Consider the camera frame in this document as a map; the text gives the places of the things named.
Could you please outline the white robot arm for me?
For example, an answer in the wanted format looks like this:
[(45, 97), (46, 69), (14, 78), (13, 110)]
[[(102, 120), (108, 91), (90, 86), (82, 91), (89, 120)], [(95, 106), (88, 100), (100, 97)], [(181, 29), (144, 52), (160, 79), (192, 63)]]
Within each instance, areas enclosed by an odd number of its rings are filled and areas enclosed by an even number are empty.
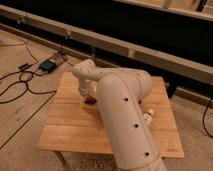
[(150, 74), (131, 68), (100, 68), (88, 59), (76, 64), (79, 92), (96, 92), (98, 108), (120, 171), (167, 171), (140, 103), (153, 87)]

